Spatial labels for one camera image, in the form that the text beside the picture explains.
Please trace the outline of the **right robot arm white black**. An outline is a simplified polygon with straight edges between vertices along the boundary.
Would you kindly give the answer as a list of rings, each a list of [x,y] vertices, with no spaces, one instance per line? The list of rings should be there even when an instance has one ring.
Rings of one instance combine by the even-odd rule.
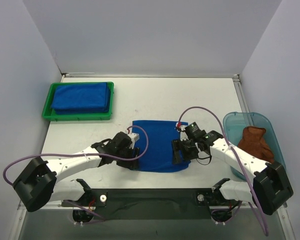
[[[212,188],[216,199],[254,203],[266,215],[272,215],[294,192],[285,168],[279,162],[261,160],[240,148],[227,143],[224,136],[214,130],[186,134],[185,138],[174,139],[172,163],[190,162],[204,152],[236,169],[245,181],[224,178]]]

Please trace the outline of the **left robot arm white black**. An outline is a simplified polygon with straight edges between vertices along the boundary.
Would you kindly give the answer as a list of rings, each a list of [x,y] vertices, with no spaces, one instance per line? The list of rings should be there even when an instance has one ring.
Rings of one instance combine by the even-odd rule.
[[[130,170],[137,169],[140,149],[135,143],[138,140],[139,134],[121,131],[108,142],[96,142],[70,158],[35,157],[13,182],[13,189],[29,212],[41,209],[48,202],[78,201],[90,191],[88,184],[82,179],[68,182],[64,179],[112,162]]]

